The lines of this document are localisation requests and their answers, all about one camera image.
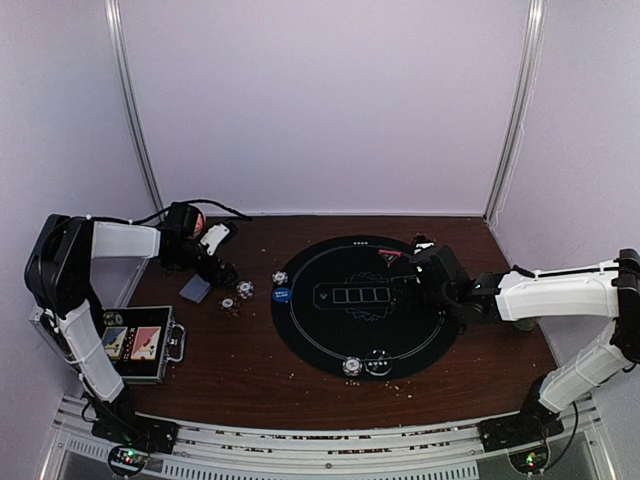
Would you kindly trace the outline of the blue white chip stack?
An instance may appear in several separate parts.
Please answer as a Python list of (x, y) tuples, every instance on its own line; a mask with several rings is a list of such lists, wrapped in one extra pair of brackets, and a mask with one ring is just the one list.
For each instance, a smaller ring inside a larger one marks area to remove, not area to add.
[(243, 300), (251, 299), (254, 296), (254, 285), (251, 281), (240, 281), (236, 285), (237, 296)]

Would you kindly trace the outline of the blue white chips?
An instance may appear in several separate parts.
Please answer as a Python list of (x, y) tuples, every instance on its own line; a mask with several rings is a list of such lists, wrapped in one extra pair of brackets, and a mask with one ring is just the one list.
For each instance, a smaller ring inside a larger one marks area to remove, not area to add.
[(285, 271), (276, 271), (272, 274), (272, 282), (277, 286), (285, 285), (289, 280), (289, 276)]
[(357, 377), (363, 369), (362, 360), (358, 357), (347, 357), (342, 362), (342, 371), (348, 377)]

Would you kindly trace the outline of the red black all-in triangle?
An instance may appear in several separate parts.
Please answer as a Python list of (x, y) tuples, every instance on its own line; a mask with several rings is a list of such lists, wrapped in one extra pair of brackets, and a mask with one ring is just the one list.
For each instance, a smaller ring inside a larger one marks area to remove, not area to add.
[(390, 267), (403, 256), (402, 252), (396, 250), (379, 249), (378, 253), (385, 261), (387, 267)]

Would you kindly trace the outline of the blue small blind button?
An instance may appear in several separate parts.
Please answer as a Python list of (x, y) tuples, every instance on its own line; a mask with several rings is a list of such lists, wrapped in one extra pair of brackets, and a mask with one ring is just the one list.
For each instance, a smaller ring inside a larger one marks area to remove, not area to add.
[(289, 303), (292, 298), (292, 291), (286, 287), (275, 288), (272, 292), (272, 300), (276, 303)]

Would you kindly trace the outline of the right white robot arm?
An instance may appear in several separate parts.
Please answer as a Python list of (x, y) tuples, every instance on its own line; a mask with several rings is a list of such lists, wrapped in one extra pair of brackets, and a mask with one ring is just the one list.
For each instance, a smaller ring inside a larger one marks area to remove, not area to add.
[(419, 298), (459, 325), (516, 324), (546, 317), (608, 319), (604, 330), (567, 364), (534, 382), (513, 419), (519, 440), (535, 440), (578, 397), (639, 362), (639, 254), (569, 270), (526, 270), (471, 278), (446, 245), (419, 243), (409, 259)]

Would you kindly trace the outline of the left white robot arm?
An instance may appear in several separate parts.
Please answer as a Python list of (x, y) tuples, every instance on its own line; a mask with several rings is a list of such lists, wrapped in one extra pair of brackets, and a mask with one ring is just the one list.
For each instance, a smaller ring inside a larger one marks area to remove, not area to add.
[(176, 201), (138, 220), (62, 214), (46, 219), (24, 282), (35, 299), (38, 322), (93, 397), (113, 403), (125, 389), (100, 345), (103, 308), (91, 284), (94, 259), (157, 258), (163, 268), (191, 270), (213, 287), (237, 283), (235, 266), (218, 255), (237, 227), (230, 220), (208, 221), (202, 203)]

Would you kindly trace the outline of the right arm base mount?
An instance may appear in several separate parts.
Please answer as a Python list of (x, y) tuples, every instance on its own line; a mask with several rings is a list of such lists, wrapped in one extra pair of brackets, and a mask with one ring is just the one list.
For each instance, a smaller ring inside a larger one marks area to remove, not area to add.
[(478, 431), (484, 451), (488, 453), (543, 442), (563, 433), (564, 425), (559, 418), (540, 420), (517, 413), (483, 420), (478, 424)]

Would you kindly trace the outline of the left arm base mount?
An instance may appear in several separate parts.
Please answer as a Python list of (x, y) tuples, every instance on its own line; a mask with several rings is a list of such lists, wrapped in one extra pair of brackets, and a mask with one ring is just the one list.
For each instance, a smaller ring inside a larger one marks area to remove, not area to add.
[(147, 453), (171, 454), (179, 425), (172, 421), (135, 416), (132, 425), (113, 417), (100, 417), (91, 427), (95, 437), (134, 447)]

